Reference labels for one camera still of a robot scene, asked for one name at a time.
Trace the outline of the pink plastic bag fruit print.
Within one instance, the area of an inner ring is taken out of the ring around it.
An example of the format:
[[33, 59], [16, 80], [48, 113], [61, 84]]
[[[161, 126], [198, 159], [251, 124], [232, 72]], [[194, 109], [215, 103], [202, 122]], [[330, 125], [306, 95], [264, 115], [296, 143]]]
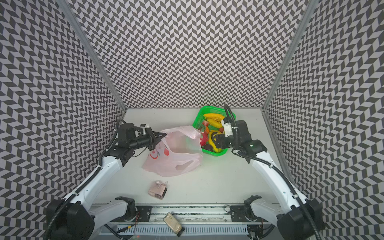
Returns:
[[151, 150], [142, 168], [161, 177], [194, 171], [203, 162], [201, 132], [192, 126], [161, 131], [167, 135]]

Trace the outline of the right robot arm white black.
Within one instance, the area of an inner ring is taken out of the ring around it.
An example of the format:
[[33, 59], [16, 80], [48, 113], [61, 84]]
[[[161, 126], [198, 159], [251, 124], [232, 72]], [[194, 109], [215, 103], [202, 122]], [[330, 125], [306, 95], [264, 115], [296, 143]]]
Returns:
[[223, 133], [213, 133], [211, 140], [217, 148], [232, 149], [232, 153], [247, 161], [264, 178], [277, 199], [270, 204], [259, 196], [248, 199], [246, 206], [255, 217], [278, 228], [285, 240], [322, 239], [323, 207], [317, 200], [309, 200], [276, 165], [267, 148], [253, 140], [245, 121], [222, 120]]

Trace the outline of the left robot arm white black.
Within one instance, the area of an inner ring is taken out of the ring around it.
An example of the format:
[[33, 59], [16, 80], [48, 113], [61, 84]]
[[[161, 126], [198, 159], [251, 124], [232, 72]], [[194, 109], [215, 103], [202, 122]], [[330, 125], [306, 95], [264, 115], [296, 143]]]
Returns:
[[99, 157], [98, 166], [72, 192], [61, 200], [53, 200], [46, 208], [45, 240], [88, 240], [115, 219], [137, 221], [140, 212], [135, 200], [117, 197], [95, 210], [96, 197], [139, 149], [154, 150], [166, 137], [146, 125], [135, 126], [117, 119], [115, 133]]

